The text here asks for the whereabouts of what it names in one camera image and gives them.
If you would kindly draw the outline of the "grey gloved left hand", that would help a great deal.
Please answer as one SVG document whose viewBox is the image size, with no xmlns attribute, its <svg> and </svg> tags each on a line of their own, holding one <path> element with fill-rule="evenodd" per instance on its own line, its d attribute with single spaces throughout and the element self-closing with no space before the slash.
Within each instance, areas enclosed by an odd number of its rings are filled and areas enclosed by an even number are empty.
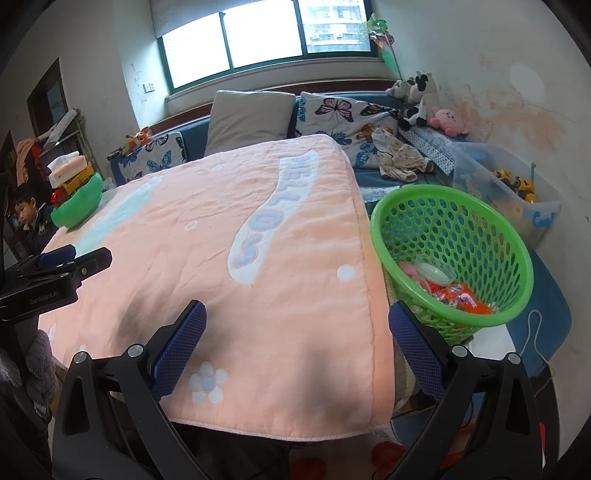
<svg viewBox="0 0 591 480">
<path fill-rule="evenodd" d="M 23 387 L 36 414 L 49 420 L 50 405 L 58 393 L 58 384 L 50 339 L 43 330 L 37 331 L 24 359 L 29 374 L 26 381 L 23 381 L 17 364 L 4 349 L 1 350 L 1 384 L 14 388 Z"/>
</svg>

